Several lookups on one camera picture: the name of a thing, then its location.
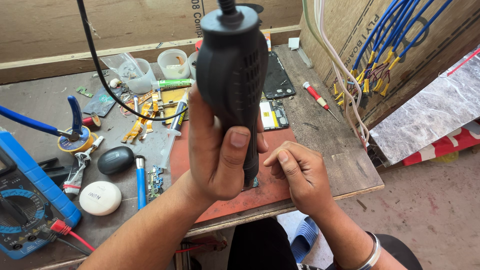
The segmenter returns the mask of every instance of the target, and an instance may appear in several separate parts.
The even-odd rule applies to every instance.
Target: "pliers handle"
[[[6,118],[20,123],[22,125],[31,127],[33,129],[43,131],[48,134],[55,136],[65,136],[69,141],[75,142],[80,138],[80,135],[83,135],[82,132],[82,112],[80,111],[80,105],[74,96],[68,96],[68,102],[72,109],[73,122],[72,122],[72,133],[67,133],[63,130],[57,129],[51,125],[39,122],[37,120],[31,119],[29,117],[23,116],[19,113],[16,113],[12,110],[9,110],[3,106],[0,106],[0,115],[5,116]]]

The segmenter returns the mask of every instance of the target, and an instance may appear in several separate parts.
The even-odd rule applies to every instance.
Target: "syringe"
[[[177,111],[175,113],[180,112],[185,107],[187,107],[187,92],[186,91],[185,91],[185,94],[183,95],[183,97],[181,98],[181,100],[179,101],[179,104],[177,106]],[[185,115],[185,113],[182,113],[181,115],[173,118],[172,124],[170,125],[170,128],[167,129],[167,133],[169,134],[167,145],[160,152],[160,154],[162,154],[162,162],[160,163],[160,167],[163,168],[163,169],[167,168],[167,161],[168,161],[168,158],[170,157],[170,152],[172,151],[173,142],[175,141],[175,137],[181,135],[180,127],[181,127],[181,123],[183,121],[183,116],[184,115]]]

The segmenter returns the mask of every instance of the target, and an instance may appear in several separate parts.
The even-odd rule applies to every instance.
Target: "plastic cup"
[[[145,73],[145,75],[138,79],[130,80],[126,83],[128,88],[135,94],[148,93],[150,90],[152,90],[151,81],[156,80],[155,75],[153,74],[153,70],[147,60],[141,58],[135,58],[135,60],[137,60],[138,66]]]
[[[193,52],[189,57],[188,57],[188,66],[190,67],[190,73],[192,74],[192,78],[194,80],[197,79],[197,69],[196,67],[192,66],[192,63],[194,61],[197,61],[198,57],[198,51]]]
[[[168,65],[178,65],[177,56],[183,58],[183,65],[179,67],[167,68]],[[180,49],[168,49],[157,58],[158,65],[167,80],[186,79],[190,76],[190,68],[188,67],[187,54]]]

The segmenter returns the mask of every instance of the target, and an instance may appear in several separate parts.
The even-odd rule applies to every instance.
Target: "digital multimeter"
[[[36,235],[60,219],[74,227],[78,208],[8,132],[0,132],[0,250],[23,258],[48,241]]]

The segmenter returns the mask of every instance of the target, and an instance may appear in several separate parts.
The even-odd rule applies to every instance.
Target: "red probe connector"
[[[51,230],[56,231],[58,233],[61,233],[63,235],[70,234],[71,236],[77,238],[78,241],[80,241],[82,244],[84,244],[88,249],[91,251],[95,251],[95,248],[92,247],[87,241],[85,241],[83,238],[79,237],[76,233],[72,232],[72,228],[67,226],[64,221],[61,220],[56,220],[52,226],[50,227]]]
[[[50,227],[51,230],[61,233],[63,235],[67,235],[72,228],[67,226],[64,221],[56,220],[52,226]]]

